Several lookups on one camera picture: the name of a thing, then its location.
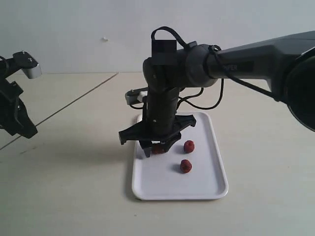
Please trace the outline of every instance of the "white tray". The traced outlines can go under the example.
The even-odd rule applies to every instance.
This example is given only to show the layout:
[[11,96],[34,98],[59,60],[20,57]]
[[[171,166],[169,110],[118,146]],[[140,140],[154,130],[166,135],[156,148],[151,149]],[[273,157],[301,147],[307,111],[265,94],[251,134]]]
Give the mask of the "white tray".
[[[208,114],[204,112],[178,113],[194,115],[195,127],[184,129],[182,139],[169,152],[147,158],[139,142],[135,142],[132,191],[141,200],[211,200],[224,197],[227,179],[217,140]],[[195,150],[185,154],[184,142],[193,140]],[[192,170],[182,174],[181,160],[188,159]]]

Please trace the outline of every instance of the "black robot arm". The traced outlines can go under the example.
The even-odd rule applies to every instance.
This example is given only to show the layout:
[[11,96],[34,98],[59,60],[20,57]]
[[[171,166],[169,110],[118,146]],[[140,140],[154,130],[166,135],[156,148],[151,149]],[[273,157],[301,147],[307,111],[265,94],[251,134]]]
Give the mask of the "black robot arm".
[[23,93],[16,83],[9,83],[6,78],[22,69],[24,74],[33,79],[41,75],[38,62],[27,52],[13,54],[13,58],[0,61],[0,128],[10,135],[20,134],[31,138],[37,133],[35,125],[30,120],[26,107],[19,98]]
[[[169,31],[183,49],[170,51],[169,42],[155,40],[157,30]],[[303,125],[315,130],[315,80],[312,79],[315,75],[315,31],[221,50],[217,45],[185,43],[168,27],[157,30],[152,34],[152,44],[161,44],[162,50],[153,52],[143,63],[148,93],[144,99],[141,129],[138,123],[121,131],[122,144],[127,140],[139,140],[147,157],[151,141],[160,141],[164,151],[168,151],[180,139],[182,129],[195,125],[193,116],[185,116],[185,121],[181,121],[182,117],[176,115],[180,90],[210,87],[218,78],[232,79],[287,104]],[[266,80],[270,91],[238,78]]]

